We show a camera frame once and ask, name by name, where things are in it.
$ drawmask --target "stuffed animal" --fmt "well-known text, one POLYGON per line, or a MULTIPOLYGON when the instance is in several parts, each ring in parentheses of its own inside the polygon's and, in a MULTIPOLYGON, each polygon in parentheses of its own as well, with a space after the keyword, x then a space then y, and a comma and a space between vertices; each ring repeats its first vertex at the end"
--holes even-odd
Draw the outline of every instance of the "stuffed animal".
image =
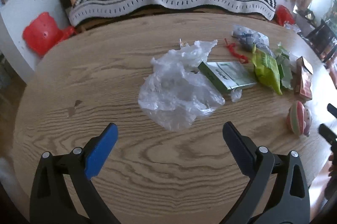
POLYGON ((287 125, 296 135, 309 137, 310 126, 312 123, 311 112, 308 107, 303 106, 302 102, 296 101, 289 109, 287 125))

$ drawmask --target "red string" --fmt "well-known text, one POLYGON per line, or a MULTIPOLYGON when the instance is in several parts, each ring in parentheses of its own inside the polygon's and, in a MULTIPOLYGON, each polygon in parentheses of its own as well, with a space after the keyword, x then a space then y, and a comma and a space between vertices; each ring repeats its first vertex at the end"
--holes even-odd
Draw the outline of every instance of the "red string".
POLYGON ((235 49, 234 49, 234 47, 236 46, 235 43, 228 44, 228 43, 227 43, 227 39, 225 39, 225 42, 226 42, 225 47, 226 47, 226 48, 228 49, 228 51, 232 54, 232 56, 238 58, 239 61, 240 61, 242 64, 247 64, 247 63, 249 63, 249 59, 248 59, 245 55, 240 55, 240 54, 238 54, 237 52, 235 52, 235 49))

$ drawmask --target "red chair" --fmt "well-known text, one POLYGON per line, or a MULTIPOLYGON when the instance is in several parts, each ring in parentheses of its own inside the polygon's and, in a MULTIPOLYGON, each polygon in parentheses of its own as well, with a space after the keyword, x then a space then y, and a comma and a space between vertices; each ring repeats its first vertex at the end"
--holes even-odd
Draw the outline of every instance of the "red chair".
POLYGON ((25 28, 22 36, 29 48, 44 56, 53 46, 75 34, 74 27, 61 30, 54 18, 43 12, 25 28))

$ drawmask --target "wooden table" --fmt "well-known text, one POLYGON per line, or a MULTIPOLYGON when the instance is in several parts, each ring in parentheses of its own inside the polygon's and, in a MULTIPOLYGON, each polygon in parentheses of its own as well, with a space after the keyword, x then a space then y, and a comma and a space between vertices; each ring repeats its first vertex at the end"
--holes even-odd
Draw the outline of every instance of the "wooden table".
MULTIPOLYGON (((69 153, 115 122, 119 139, 93 183, 122 223, 219 223, 248 182, 222 138, 223 124, 232 121, 257 146, 264 145, 273 153, 297 150, 310 184, 330 154, 317 127, 337 125, 326 110, 329 102, 337 105, 331 78, 315 53, 290 30, 217 14, 132 19, 71 38, 43 58, 17 114, 15 171, 30 194, 44 151, 69 153), (260 84, 244 90, 239 102, 227 100, 210 118, 177 133, 166 131, 139 108, 139 88, 152 72, 152 57, 178 49, 179 38, 190 43, 218 39, 209 60, 234 60, 223 47, 224 38, 231 40, 233 24, 266 34, 272 47, 282 42, 312 64, 313 100, 307 103, 313 114, 310 138, 287 130, 293 92, 278 96, 260 84), (82 103, 69 116, 68 109, 76 100, 82 103)), ((78 199, 74 200, 83 212, 78 199)))

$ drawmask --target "silver screw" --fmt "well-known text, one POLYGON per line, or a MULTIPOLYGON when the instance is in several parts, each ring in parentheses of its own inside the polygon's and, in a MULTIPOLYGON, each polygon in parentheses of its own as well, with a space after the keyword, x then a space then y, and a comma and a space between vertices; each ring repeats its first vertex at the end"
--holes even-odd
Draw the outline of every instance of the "silver screw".
POLYGON ((258 150, 259 150, 261 153, 268 153, 267 147, 264 147, 264 146, 261 146, 258 150))
POLYGON ((72 150, 72 152, 76 155, 79 155, 80 153, 82 153, 82 148, 81 147, 76 147, 74 150, 72 150))
POLYGON ((43 158, 47 158, 47 157, 49 157, 50 156, 50 153, 49 152, 44 152, 43 154, 42 154, 42 157, 43 158))
POLYGON ((293 156, 294 158, 297 158, 297 157, 298 157, 298 153, 297 153, 296 151, 292 151, 292 156, 293 156))

